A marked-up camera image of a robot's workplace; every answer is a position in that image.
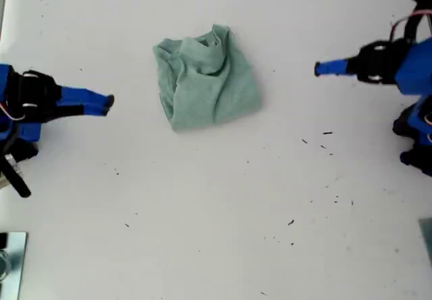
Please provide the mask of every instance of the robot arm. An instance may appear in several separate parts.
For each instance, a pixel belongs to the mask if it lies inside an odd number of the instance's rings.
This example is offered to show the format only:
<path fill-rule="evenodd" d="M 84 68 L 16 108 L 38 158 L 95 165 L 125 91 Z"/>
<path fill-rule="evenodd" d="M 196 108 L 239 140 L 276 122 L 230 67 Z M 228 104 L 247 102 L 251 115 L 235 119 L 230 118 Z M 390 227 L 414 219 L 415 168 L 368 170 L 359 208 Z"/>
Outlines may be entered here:
<path fill-rule="evenodd" d="M 33 70 L 21 75 L 11 65 L 0 64 L 0 172 L 21 197 L 29 197 L 30 189 L 5 156 L 35 156 L 42 123 L 68 116 L 106 116 L 113 104 L 113 95 L 60 86 L 49 75 Z"/>

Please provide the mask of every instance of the crumpled fabric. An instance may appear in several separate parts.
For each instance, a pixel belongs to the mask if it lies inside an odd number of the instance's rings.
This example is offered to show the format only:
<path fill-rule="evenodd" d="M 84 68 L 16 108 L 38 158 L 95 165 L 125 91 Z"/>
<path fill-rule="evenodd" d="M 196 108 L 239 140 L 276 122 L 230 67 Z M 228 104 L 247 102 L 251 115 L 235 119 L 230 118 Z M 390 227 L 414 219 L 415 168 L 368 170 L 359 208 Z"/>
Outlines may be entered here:
<path fill-rule="evenodd" d="M 261 106 L 252 67 L 228 27 L 214 25 L 195 39 L 165 39 L 153 52 L 160 99 L 174 130 L 228 122 Z"/>

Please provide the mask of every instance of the cable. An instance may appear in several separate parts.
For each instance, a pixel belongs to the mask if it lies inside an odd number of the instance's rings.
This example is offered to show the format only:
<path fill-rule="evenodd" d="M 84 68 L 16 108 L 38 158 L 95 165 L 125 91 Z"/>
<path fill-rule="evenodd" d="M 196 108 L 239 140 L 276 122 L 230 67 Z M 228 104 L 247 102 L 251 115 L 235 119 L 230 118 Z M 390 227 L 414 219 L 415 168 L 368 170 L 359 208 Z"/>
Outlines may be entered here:
<path fill-rule="evenodd" d="M 396 28 L 398 27 L 398 25 L 403 22 L 406 21 L 408 19 L 410 19 L 413 16 L 417 16 L 417 15 L 431 15 L 432 16 L 432 9 L 419 9 L 418 11 L 413 12 L 412 14 L 401 18 L 400 20 L 396 21 L 396 23 L 391 27 L 391 32 L 390 32 L 390 41 L 393 41 L 394 39 L 394 32 L 396 31 Z"/>
<path fill-rule="evenodd" d="M 2 104 L 2 103 L 0 103 L 0 109 L 3 111 L 3 113 L 10 119 L 10 120 L 12 120 L 12 121 L 21 121 L 21 120 L 24 120 L 25 118 L 26 118 L 26 115 L 24 114 L 22 117 L 20 117 L 20 118 L 14 118 L 13 116 L 11 116 L 10 114 L 9 114 L 9 112 L 7 111 L 7 109 L 6 109 L 6 107 Z"/>

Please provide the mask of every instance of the white wire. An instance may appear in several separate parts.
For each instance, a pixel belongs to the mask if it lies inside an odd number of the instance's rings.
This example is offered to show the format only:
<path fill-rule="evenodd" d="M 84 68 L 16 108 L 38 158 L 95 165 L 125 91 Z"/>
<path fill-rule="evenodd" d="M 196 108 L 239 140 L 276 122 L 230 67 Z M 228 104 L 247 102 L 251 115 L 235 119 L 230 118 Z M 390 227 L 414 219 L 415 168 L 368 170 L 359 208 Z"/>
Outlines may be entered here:
<path fill-rule="evenodd" d="M 9 112 L 6 110 L 6 107 L 2 104 L 2 103 L 0 103 L 0 109 L 3 111 L 3 113 L 9 118 L 9 119 L 11 119 L 12 121 L 21 121 L 21 120 L 23 120 L 26 116 L 25 115 L 23 115 L 22 117 L 20 117 L 20 118 L 14 118 L 13 116 L 11 116 L 10 114 L 9 114 Z"/>

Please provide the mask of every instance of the white tabletop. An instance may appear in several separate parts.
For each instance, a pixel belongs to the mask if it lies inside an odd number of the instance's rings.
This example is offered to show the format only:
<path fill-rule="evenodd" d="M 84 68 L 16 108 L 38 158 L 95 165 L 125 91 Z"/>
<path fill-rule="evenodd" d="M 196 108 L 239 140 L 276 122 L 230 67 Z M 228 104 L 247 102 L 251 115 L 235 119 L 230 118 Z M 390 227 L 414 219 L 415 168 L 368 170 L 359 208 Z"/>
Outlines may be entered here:
<path fill-rule="evenodd" d="M 399 162 L 411 142 L 391 131 L 412 99 L 313 76 L 412 7 L 7 0 L 2 62 L 116 98 L 107 118 L 44 125 L 22 164 L 33 196 L 0 192 L 0 228 L 29 232 L 20 299 L 430 299 L 418 219 L 432 216 L 432 181 Z M 265 105 L 174 133 L 152 46 L 213 23 L 232 27 Z"/>

